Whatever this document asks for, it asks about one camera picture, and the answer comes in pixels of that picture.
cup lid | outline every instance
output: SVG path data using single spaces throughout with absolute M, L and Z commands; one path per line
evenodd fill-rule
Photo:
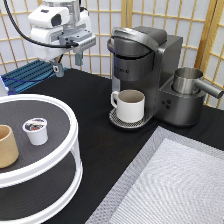
M 25 132 L 38 132 L 47 126 L 47 121 L 44 118 L 33 118 L 23 124 Z

stainless steel pitcher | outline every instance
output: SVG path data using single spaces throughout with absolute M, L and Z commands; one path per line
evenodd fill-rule
M 221 98 L 224 91 L 203 81 L 202 77 L 203 72 L 199 69 L 179 68 L 174 74 L 173 89 L 185 95 L 197 94 L 200 90 L 203 90 L 217 99 Z

paper screen wall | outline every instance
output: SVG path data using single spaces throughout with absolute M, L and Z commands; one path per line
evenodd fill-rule
M 224 0 L 219 0 L 214 14 L 208 44 L 202 61 L 205 78 L 212 84 L 224 87 Z M 224 99 L 208 96 L 206 104 L 224 110 Z
M 133 0 L 132 27 L 183 37 L 179 67 L 194 67 L 210 0 Z
M 7 1 L 15 21 L 21 30 L 30 36 L 31 27 L 27 17 L 41 1 Z M 75 66 L 73 52 L 67 53 L 62 63 L 68 68 L 111 77 L 112 63 L 111 55 L 107 50 L 107 40 L 113 27 L 126 26 L 127 22 L 128 27 L 152 26 L 164 28 L 171 35 L 183 36 L 184 47 L 179 66 L 194 67 L 196 57 L 200 65 L 205 50 L 205 44 L 201 46 L 201 43 L 206 42 L 207 39 L 206 33 L 204 33 L 205 40 L 201 39 L 201 36 L 204 32 L 204 25 L 207 25 L 208 30 L 210 28 L 211 21 L 206 21 L 206 19 L 210 13 L 212 20 L 214 11 L 211 9 L 211 5 L 215 6 L 217 2 L 222 6 L 224 0 L 82 0 L 82 6 L 90 12 L 93 33 L 97 36 L 97 44 L 84 52 L 84 65 L 82 67 Z M 32 45 L 23 40 L 12 26 L 3 0 L 0 0 L 0 10 L 0 75 L 2 75 L 36 60 L 36 57 Z M 215 33 L 215 36 L 213 34 L 214 49 L 209 51 L 206 48 L 205 50 L 209 53 L 209 57 L 205 57 L 208 65 L 205 74 L 208 80 L 223 87 L 223 15 L 220 20 L 216 20 L 216 26 L 217 32 L 213 32 Z M 201 57 L 198 56 L 198 49 L 200 49 Z M 217 101 L 212 97 L 208 98 L 207 104 L 224 109 L 224 101 Z
M 17 24 L 25 35 L 30 36 L 31 26 L 28 14 L 38 7 L 38 0 L 7 0 Z M 84 65 L 75 66 L 74 53 L 64 55 L 62 63 L 67 68 L 81 69 L 93 74 L 110 76 L 111 57 L 107 50 L 107 40 L 111 29 L 121 26 L 122 0 L 82 0 L 82 6 L 88 8 L 93 33 L 97 44 L 84 52 Z M 23 40 L 12 26 L 6 13 L 3 0 L 0 0 L 0 75 L 36 59 L 32 45 Z

coffee cup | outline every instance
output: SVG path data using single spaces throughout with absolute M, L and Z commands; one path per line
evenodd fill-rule
M 33 118 L 23 125 L 32 145 L 43 145 L 48 140 L 47 121 L 43 118 Z
M 135 123 L 144 117 L 145 96 L 137 90 L 114 91 L 111 94 L 111 104 L 116 108 L 117 117 L 123 122 Z
M 11 127 L 0 125 L 0 168 L 13 164 L 18 156 L 19 151 Z

black countertop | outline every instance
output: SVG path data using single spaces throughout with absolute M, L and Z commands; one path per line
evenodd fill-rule
M 224 111 L 204 106 L 200 121 L 176 128 L 153 120 L 137 132 L 110 124 L 111 80 L 70 69 L 63 78 L 52 77 L 24 93 L 55 97 L 67 103 L 79 123 L 83 179 L 71 202 L 46 224 L 85 223 L 158 126 L 224 149 Z

